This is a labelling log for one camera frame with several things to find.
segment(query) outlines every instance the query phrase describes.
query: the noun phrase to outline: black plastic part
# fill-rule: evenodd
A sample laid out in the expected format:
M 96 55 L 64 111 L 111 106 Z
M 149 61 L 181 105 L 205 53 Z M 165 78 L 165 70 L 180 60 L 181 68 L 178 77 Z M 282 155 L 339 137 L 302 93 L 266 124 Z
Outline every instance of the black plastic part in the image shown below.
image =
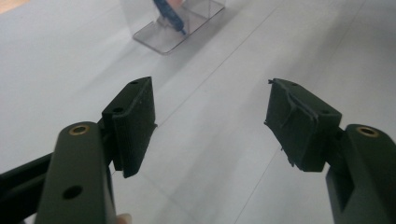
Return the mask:
M 116 222 L 100 129 L 82 122 L 58 137 L 35 223 Z
M 114 140 L 116 170 L 122 170 L 125 178 L 137 174 L 157 127 L 151 77 L 126 85 L 102 116 L 106 132 Z
M 340 141 L 350 177 L 332 169 L 327 174 L 334 222 L 396 223 L 394 142 L 377 129 L 357 124 L 348 125 Z
M 19 223 L 37 211 L 50 157 L 0 175 L 0 222 Z
M 321 172 L 328 139 L 336 136 L 341 113 L 293 82 L 275 78 L 265 124 L 288 155 L 305 172 Z

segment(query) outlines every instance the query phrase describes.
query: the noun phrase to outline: blue pen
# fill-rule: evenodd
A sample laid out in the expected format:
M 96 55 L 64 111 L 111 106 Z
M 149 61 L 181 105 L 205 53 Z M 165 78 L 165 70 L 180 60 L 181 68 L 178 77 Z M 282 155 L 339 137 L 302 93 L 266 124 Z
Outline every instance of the blue pen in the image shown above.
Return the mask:
M 184 22 L 183 20 L 176 14 L 176 12 L 169 6 L 166 0 L 153 0 L 154 4 L 157 6 L 158 10 L 160 10 L 161 15 L 168 19 L 168 21 L 172 24 L 173 28 L 181 32 L 183 35 L 186 34 L 184 31 Z

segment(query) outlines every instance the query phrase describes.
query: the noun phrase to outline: clear acrylic stand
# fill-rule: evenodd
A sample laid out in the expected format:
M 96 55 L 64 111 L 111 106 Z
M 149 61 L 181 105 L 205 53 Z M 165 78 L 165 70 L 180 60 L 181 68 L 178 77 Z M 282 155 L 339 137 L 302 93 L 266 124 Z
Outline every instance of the clear acrylic stand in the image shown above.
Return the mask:
M 168 19 L 165 19 L 159 11 L 156 11 L 156 19 L 136 32 L 133 35 L 134 40 L 160 54 L 168 54 L 213 16 L 223 10 L 224 5 L 225 0 L 184 0 L 179 7 L 173 6 L 173 10 L 184 23 L 183 31 L 177 31 Z M 133 5 L 123 4 L 125 16 L 130 28 L 132 28 L 132 13 L 130 13 L 132 9 L 129 10 L 128 6 L 132 7 Z

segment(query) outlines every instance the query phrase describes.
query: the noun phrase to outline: transparent plastic holder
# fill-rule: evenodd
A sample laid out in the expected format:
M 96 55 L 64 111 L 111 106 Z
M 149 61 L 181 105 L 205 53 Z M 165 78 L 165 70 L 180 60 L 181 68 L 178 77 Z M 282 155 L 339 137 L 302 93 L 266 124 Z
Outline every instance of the transparent plastic holder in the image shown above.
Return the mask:
M 134 40 L 160 54 L 168 54 L 222 11 L 225 1 L 167 0 L 168 5 L 172 7 L 184 24 L 183 29 L 180 31 L 177 31 L 172 22 L 163 16 L 153 0 L 121 0 L 121 4 Z M 147 2 L 151 3 L 151 10 L 149 11 Z M 143 8 L 151 14 L 151 22 L 135 32 L 136 24 L 145 16 L 147 17 L 147 14 L 143 13 L 141 9 L 138 11 L 138 8 Z

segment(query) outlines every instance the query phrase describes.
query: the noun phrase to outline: white floor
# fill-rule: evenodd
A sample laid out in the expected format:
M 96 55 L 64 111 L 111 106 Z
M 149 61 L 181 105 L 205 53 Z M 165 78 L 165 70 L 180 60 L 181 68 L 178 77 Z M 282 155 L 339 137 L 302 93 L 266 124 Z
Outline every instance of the white floor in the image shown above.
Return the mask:
M 152 18 L 136 7 L 132 32 Z M 159 127 L 141 171 L 113 175 L 134 224 L 332 223 L 324 176 L 290 167 L 262 123 L 273 77 L 396 139 L 396 2 L 227 0 L 168 56 L 134 42 L 117 0 L 31 1 L 0 15 L 0 173 L 97 121 L 153 77 Z

